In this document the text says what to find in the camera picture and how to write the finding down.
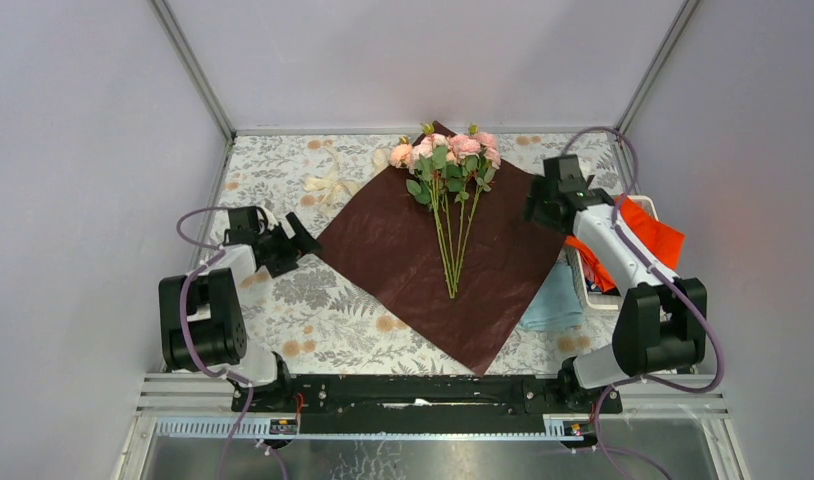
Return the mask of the pink fake flower bunch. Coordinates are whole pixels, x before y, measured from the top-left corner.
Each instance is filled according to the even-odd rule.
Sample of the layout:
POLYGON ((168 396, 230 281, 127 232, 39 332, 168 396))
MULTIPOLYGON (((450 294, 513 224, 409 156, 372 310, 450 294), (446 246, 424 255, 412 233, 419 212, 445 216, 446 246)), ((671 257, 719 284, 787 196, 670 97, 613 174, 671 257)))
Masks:
POLYGON ((459 134, 424 124, 417 140, 402 136, 390 153, 389 165, 409 172, 409 195, 433 216, 451 299, 459 292, 481 195, 492 190, 501 163, 495 136, 474 123, 459 134))

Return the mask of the dark red wrapping paper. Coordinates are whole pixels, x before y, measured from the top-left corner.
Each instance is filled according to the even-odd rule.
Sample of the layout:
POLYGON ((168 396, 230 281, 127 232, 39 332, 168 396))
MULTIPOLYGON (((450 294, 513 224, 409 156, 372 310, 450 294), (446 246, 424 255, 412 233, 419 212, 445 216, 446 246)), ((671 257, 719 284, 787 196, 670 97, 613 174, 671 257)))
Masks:
POLYGON ((319 236, 321 260, 471 373, 487 373, 564 237, 522 217, 533 175, 508 162, 481 195, 459 292, 448 295, 432 214, 388 166, 319 236))

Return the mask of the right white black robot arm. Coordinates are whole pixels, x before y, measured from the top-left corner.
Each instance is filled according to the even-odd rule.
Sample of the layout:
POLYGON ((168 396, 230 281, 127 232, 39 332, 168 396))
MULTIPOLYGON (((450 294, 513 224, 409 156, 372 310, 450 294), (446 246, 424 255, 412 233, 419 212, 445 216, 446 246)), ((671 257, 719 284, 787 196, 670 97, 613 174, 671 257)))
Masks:
POLYGON ((548 158, 543 169, 527 195, 525 220, 580 241, 622 299, 610 344, 563 362, 555 389, 560 405, 588 411, 610 385, 703 360, 703 284, 681 278, 654 256, 622 217, 624 201, 588 187, 577 156, 548 158))

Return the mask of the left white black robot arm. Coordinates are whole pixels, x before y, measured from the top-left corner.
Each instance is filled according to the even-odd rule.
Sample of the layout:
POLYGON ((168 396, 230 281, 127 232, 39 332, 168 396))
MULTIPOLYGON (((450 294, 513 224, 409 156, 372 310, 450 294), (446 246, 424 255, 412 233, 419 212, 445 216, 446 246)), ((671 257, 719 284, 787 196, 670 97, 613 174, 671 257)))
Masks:
POLYGON ((271 278, 298 267, 320 251, 319 242, 290 212, 279 220, 259 206, 229 208, 221 241, 187 274, 159 282, 163 360, 173 370, 200 372, 230 383, 233 408, 279 411, 298 399, 280 354, 250 345, 239 295, 244 280, 266 272, 271 278))

